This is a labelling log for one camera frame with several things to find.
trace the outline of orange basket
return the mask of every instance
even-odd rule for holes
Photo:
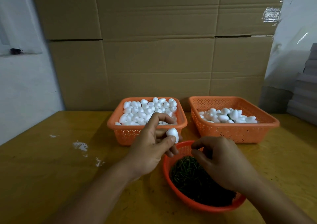
[[[236,143],[259,143],[266,133],[280,122],[259,107],[239,97],[193,96],[189,98],[192,118],[201,136],[224,136]],[[241,109],[246,116],[255,116],[257,124],[210,123],[199,116],[200,111],[210,108]]]
[[[240,194],[237,192],[236,198],[233,199],[232,205],[230,206],[222,206],[222,207],[216,207],[216,206],[207,206],[198,202],[195,202],[194,200],[188,198],[183,193],[181,193],[176,186],[174,186],[173,182],[170,179],[170,169],[175,164],[175,162],[184,156],[191,154],[191,145],[194,141],[185,141],[176,144],[176,148],[179,151],[179,154],[173,156],[172,158],[169,158],[165,155],[163,160],[163,173],[164,177],[167,180],[169,186],[172,188],[172,190],[176,193],[176,195],[189,207],[199,210],[199,211],[207,211],[207,212],[225,212],[225,211],[232,211],[234,209],[237,209],[239,206],[243,204],[246,197],[243,194]]]
[[[167,101],[172,97],[158,97],[165,98]],[[141,101],[142,99],[145,99],[147,101],[152,101],[153,97],[131,97],[131,98],[125,98],[123,99],[120,104],[117,106],[117,108],[114,110],[113,114],[109,118],[107,122],[107,126],[114,131],[114,134],[117,138],[117,141],[120,145],[123,146],[130,146],[136,136],[140,133],[140,131],[144,128],[143,126],[120,126],[115,125],[115,122],[119,121],[119,118],[123,114],[123,104],[126,101]],[[184,110],[182,106],[180,105],[180,102],[178,99],[173,98],[177,102],[177,111],[175,112],[175,116],[177,118],[177,125],[159,125],[157,126],[157,129],[170,129],[175,128],[180,135],[182,132],[182,129],[187,126],[187,119],[184,113]]]

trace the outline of yellow table surface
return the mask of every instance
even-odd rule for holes
[[[0,146],[0,223],[41,223],[129,150],[106,126],[112,112],[61,111]],[[184,140],[199,133],[187,113]],[[317,128],[287,114],[259,144],[239,144],[255,168],[317,221]],[[75,149],[84,142],[88,150]],[[127,187],[106,223],[263,223],[249,201],[222,214],[185,206],[162,163]]]

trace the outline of forearm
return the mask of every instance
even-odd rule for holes
[[[52,224],[99,224],[112,211],[130,182],[126,166],[119,162],[94,181],[79,200],[61,212]]]
[[[263,177],[244,194],[266,223],[315,223],[279,188]]]

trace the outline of basket rim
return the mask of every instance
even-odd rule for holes
[[[129,98],[124,98],[123,100],[121,100],[107,121],[107,126],[109,129],[111,129],[111,130],[127,130],[127,129],[128,130],[142,130],[145,127],[145,125],[129,125],[129,126],[127,126],[127,125],[122,126],[121,125],[120,126],[120,125],[114,124],[115,122],[117,122],[117,120],[115,119],[115,114],[117,112],[122,112],[123,110],[121,109],[121,106],[123,106],[123,103],[126,101],[129,101],[131,98],[134,98],[137,101],[139,101],[141,99],[152,99],[154,97],[129,97]],[[173,97],[157,97],[157,98],[170,99]],[[181,123],[177,123],[177,125],[173,125],[172,127],[170,125],[159,125],[159,126],[157,126],[157,129],[170,129],[170,128],[183,129],[187,126],[187,118],[186,118],[185,112],[180,104],[180,101],[177,98],[173,98],[173,99],[177,102],[177,111],[179,111],[179,113],[182,116],[184,121],[182,121]]]
[[[192,143],[194,141],[184,141],[184,142],[180,142],[175,144],[176,148],[180,148],[180,147],[184,147],[184,146],[191,146]],[[167,161],[168,161],[169,157],[167,155],[164,156],[163,159],[163,174],[164,177],[166,179],[166,181],[168,182],[169,186],[172,188],[172,190],[175,192],[175,194],[188,206],[196,209],[196,210],[200,210],[200,211],[207,211],[207,212],[226,212],[226,211],[232,211],[237,209],[239,206],[241,206],[244,201],[246,200],[246,197],[240,194],[240,197],[232,204],[229,206],[222,206],[222,207],[217,207],[217,206],[207,206],[198,202],[195,202],[194,200],[188,198],[187,196],[185,196],[183,193],[180,192],[180,190],[178,190],[176,188],[176,186],[173,184],[173,182],[170,179],[170,175],[169,175],[169,169],[167,167]]]
[[[233,127],[232,124],[230,124],[230,123],[210,123],[210,122],[204,121],[202,118],[200,118],[196,107],[192,103],[192,101],[194,99],[197,99],[197,98],[208,98],[208,99],[215,99],[215,98],[232,99],[232,98],[236,98],[236,99],[240,99],[240,100],[245,101],[248,105],[255,107],[256,109],[261,111],[264,115],[269,116],[270,118],[272,118],[274,120],[272,123],[256,123],[256,124],[239,123],[239,124],[234,124],[234,127],[269,127],[269,128],[275,128],[275,127],[279,127],[279,125],[280,125],[280,122],[277,118],[271,116],[270,114],[266,113],[264,110],[261,110],[258,106],[252,104],[251,102],[249,102],[246,99],[241,98],[241,97],[237,97],[237,96],[192,96],[192,97],[189,97],[188,102],[189,102],[189,105],[191,107],[191,110],[196,115],[197,121],[199,121],[201,124],[204,124],[204,125],[215,126],[215,127],[221,127],[221,126],[222,127],[228,127],[228,126]]]

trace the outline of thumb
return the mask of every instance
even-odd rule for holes
[[[158,145],[160,156],[162,156],[167,150],[169,150],[176,142],[175,136],[169,136],[164,138]]]
[[[208,159],[203,152],[200,150],[192,150],[193,157],[196,158],[197,162],[207,171],[210,173],[210,171],[213,170],[213,163],[212,160]]]

